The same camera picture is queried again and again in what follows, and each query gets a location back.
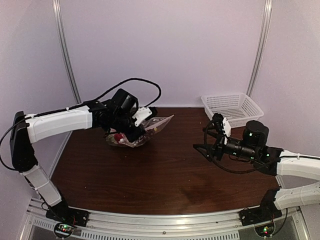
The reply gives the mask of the clear zip top bag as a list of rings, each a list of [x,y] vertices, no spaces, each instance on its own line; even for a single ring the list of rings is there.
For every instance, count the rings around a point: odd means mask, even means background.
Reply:
[[[106,133],[104,139],[110,146],[140,147],[160,133],[174,116],[172,114],[168,117],[153,117],[150,120],[144,120],[140,126],[144,128],[145,133],[133,142],[129,142],[123,133]]]

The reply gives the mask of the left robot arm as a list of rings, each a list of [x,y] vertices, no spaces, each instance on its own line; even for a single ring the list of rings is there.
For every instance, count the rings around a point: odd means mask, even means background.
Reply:
[[[10,136],[13,169],[23,175],[61,222],[72,218],[63,197],[40,167],[33,144],[43,139],[76,130],[102,128],[124,134],[129,142],[138,140],[146,131],[142,122],[153,114],[149,107],[140,107],[138,99],[122,88],[106,101],[85,101],[82,104],[47,113],[16,113]]]

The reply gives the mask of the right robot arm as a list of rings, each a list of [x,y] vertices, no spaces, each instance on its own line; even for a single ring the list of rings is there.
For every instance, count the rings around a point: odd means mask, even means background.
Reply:
[[[227,119],[212,119],[203,129],[203,143],[193,148],[218,168],[232,174],[260,172],[268,176],[294,176],[312,179],[313,184],[268,190],[256,210],[259,220],[268,220],[276,211],[320,202],[320,158],[267,146],[269,128],[257,120],[246,123],[242,138],[231,137]],[[249,163],[252,169],[231,170],[219,161],[228,155]]]

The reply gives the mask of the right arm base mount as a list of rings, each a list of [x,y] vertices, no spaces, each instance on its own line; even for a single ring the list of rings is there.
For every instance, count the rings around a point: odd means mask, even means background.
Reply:
[[[268,206],[244,208],[238,214],[243,227],[264,222],[272,222],[274,219],[280,218],[283,215],[281,210],[276,208],[273,209]]]

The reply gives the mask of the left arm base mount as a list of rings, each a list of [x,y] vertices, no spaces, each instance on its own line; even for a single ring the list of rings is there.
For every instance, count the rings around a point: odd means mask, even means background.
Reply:
[[[63,202],[60,202],[55,206],[50,206],[45,216],[48,219],[68,225],[86,227],[89,218],[89,212],[86,210],[69,207]]]

